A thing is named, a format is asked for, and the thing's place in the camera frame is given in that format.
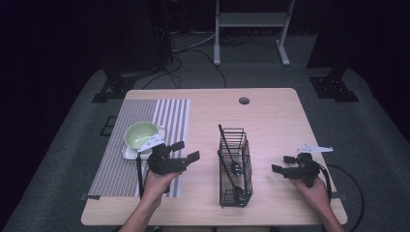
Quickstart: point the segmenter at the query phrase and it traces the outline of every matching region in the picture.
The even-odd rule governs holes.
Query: table
[[[241,104],[240,98],[248,98],[249,103]],[[188,154],[199,150],[201,158],[183,173],[182,196],[164,198],[150,225],[212,227],[320,223],[303,196],[271,169],[271,164],[285,166],[283,156],[296,157],[297,149],[304,144],[318,145],[295,90],[132,90],[126,95],[126,100],[156,99],[190,100],[185,149]],[[245,208],[222,208],[219,203],[218,124],[224,128],[243,128],[247,133],[253,196]],[[312,155],[326,166],[320,153]],[[86,225],[123,224],[138,201],[138,197],[129,196],[88,199],[81,221]],[[339,221],[345,223],[347,215],[340,199],[332,200],[332,208]]]
[[[292,17],[295,0],[290,0],[289,7],[284,13],[222,13],[220,0],[217,0],[215,13],[215,44],[214,65],[220,65],[220,28],[223,27],[280,27],[280,40],[276,40],[278,52],[284,66],[290,66],[289,58],[284,49],[287,29]]]

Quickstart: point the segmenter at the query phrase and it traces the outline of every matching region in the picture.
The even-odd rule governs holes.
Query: controller
[[[171,152],[179,151],[183,148],[185,148],[184,141],[177,142],[171,146],[162,143],[153,147],[153,153],[148,158],[150,170],[159,175],[186,171],[191,163],[199,160],[199,151],[187,155],[186,158],[172,159],[170,157]]]
[[[286,163],[298,163],[298,167],[281,167],[272,164],[272,171],[283,175],[283,178],[302,179],[308,188],[313,187],[314,179],[320,173],[320,165],[313,161],[310,153],[301,153],[296,158],[283,157]]]

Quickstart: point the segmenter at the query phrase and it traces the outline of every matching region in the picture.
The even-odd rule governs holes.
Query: white metal frame
[[[277,48],[284,66],[290,66],[284,49],[287,29],[292,17],[295,0],[290,0],[285,13],[221,13],[220,0],[217,0],[215,14],[214,65],[220,65],[220,28],[222,27],[282,27],[280,40],[276,40]]]

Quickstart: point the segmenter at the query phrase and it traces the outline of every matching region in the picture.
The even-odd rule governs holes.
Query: gray striped cloth
[[[134,123],[149,121],[165,126],[165,144],[186,141],[190,100],[124,100],[102,157],[99,170],[88,195],[137,196],[138,179],[135,160],[123,159],[124,133]],[[184,158],[185,149],[172,153],[172,158]],[[142,162],[143,177],[148,163]],[[167,197],[181,197],[183,176],[175,178]]]

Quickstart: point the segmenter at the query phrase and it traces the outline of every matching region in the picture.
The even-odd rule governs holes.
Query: black wire basket
[[[253,194],[249,142],[243,129],[220,134],[220,205],[246,207]]]

